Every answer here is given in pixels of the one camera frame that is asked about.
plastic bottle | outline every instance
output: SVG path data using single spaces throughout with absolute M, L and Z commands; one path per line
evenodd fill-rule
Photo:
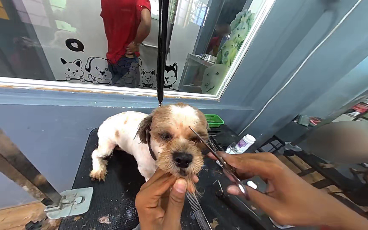
M 245 135 L 234 147 L 228 146 L 225 151 L 228 154 L 242 154 L 244 153 L 253 143 L 255 143 L 255 138 L 252 135 Z

scissors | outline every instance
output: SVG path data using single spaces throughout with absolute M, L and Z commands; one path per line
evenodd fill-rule
M 232 166 L 228 165 L 227 162 L 220 156 L 218 155 L 206 142 L 204 139 L 202 139 L 200 137 L 200 135 L 193 129 L 191 128 L 191 126 L 189 126 L 190 129 L 192 130 L 192 132 L 195 133 L 195 135 L 197 135 L 197 138 L 201 140 L 201 142 L 207 146 L 207 148 L 211 151 L 211 153 L 218 159 L 218 162 L 221 163 L 219 164 L 222 168 L 222 170 L 225 170 L 230 176 L 232 176 L 232 178 L 235 181 L 235 184 L 238 186 L 238 188 L 241 190 L 241 192 L 243 193 L 244 197 L 246 200 L 249 201 L 249 194 L 247 192 L 247 188 L 244 186 L 244 184 L 242 183 L 242 181 L 235 175 L 235 170 L 233 169 Z

grooming table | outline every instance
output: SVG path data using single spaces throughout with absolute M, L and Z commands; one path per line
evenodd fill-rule
M 89 172 L 92 168 L 91 153 L 97 148 L 98 128 L 89 134 L 79 169 L 77 171 L 72 189 L 93 187 L 93 197 L 89 211 L 75 218 L 66 217 L 62 220 L 59 230 L 130 230 L 137 226 L 139 217 L 135 208 L 135 197 L 145 180 L 137 170 L 134 157 L 124 151 L 114 151 L 108 159 L 108 174 L 106 181 L 91 180 Z M 212 128 L 216 140 L 222 146 L 228 146 L 239 137 L 227 126 Z M 209 158 L 205 158 L 205 165 L 199 173 L 200 181 L 197 189 L 202 193 L 198 198 L 208 222 L 218 223 L 216 230 L 269 230 L 275 228 L 268 217 L 262 211 L 257 210 L 258 218 L 243 218 L 236 214 L 216 196 L 219 188 L 216 180 L 219 180 L 225 189 L 230 181 L 221 172 L 219 166 Z M 109 217 L 110 223 L 100 223 L 98 218 Z M 196 218 L 191 211 L 188 201 L 184 204 L 181 215 L 183 230 L 199 230 Z

window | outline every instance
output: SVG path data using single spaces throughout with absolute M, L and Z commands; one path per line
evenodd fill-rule
M 262 23 L 254 27 L 256 16 L 273 1 L 170 1 L 166 94 L 217 99 Z M 158 0 L 135 2 L 0 1 L 0 84 L 155 94 Z M 126 55 L 145 8 L 150 33 Z

metal bowl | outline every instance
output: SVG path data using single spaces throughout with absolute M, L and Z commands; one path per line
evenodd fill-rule
M 208 54 L 202 54 L 201 58 L 204 60 L 207 60 L 209 62 L 215 63 L 215 61 L 217 60 L 216 57 L 212 56 L 212 55 L 208 55 Z

